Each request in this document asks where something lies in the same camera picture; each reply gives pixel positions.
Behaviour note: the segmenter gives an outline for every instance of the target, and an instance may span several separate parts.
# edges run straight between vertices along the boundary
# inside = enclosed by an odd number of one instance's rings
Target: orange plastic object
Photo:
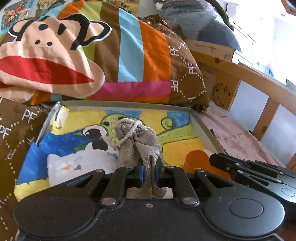
[[[228,173],[211,166],[209,156],[201,150],[191,151],[185,158],[184,171],[186,173],[194,173],[196,169],[203,169],[225,179],[231,180]]]

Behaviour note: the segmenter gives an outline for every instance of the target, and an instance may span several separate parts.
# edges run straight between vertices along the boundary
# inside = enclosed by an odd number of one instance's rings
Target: wall
[[[275,39],[272,49],[271,70],[274,77],[282,83],[286,79],[296,84],[296,21],[295,24],[276,20]]]

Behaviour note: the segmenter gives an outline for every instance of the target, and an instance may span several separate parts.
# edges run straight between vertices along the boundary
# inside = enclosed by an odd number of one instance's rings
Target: wooden plank
[[[294,156],[292,157],[292,159],[287,164],[287,168],[288,169],[291,169],[293,171],[296,171],[296,153],[294,154]]]
[[[296,94],[287,89],[283,83],[272,77],[258,73],[251,68],[246,68],[196,51],[191,51],[191,53],[196,61],[222,70],[248,83],[296,115]]]
[[[185,39],[184,41],[187,44],[188,48],[192,51],[205,53],[228,62],[232,61],[233,54],[235,52],[235,49],[233,48],[221,46],[218,44],[212,44],[192,39]]]
[[[207,96],[208,98],[210,98],[219,70],[205,64],[200,64],[199,68],[203,76],[203,80],[207,90]]]
[[[222,70],[217,75],[210,99],[229,111],[239,88],[240,80]]]
[[[279,103],[274,101],[272,98],[268,98],[263,112],[252,131],[252,134],[260,141],[268,129],[274,115],[279,107]]]

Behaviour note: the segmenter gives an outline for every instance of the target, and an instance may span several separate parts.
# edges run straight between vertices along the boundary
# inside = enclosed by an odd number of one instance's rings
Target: white rope
[[[144,129],[144,130],[150,130],[154,135],[156,135],[156,133],[154,132],[154,130],[148,126],[144,126],[142,121],[140,120],[132,120],[132,119],[129,119],[129,118],[122,118],[120,119],[116,126],[120,125],[121,123],[123,122],[126,122],[126,123],[133,123],[133,126],[131,127],[130,131],[119,141],[119,142],[116,142],[116,141],[113,141],[112,139],[114,137],[117,137],[116,134],[114,135],[111,135],[109,137],[107,137],[105,139],[105,141],[107,142],[108,145],[110,145],[113,149],[119,151],[119,146],[121,144],[123,144],[128,138],[132,137],[132,133],[139,127],[141,129]]]

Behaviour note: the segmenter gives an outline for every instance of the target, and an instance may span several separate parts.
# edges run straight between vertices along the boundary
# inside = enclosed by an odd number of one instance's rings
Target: moon drawing
[[[227,86],[221,88],[222,86],[223,86],[223,83],[217,84],[217,85],[214,87],[213,92],[212,92],[214,103],[215,103],[217,106],[220,106],[220,107],[223,107],[223,106],[224,106],[224,104],[223,104],[223,103],[221,102],[221,100],[220,100],[221,95],[226,94],[227,97],[230,96],[230,92],[229,92],[229,90],[227,89]]]

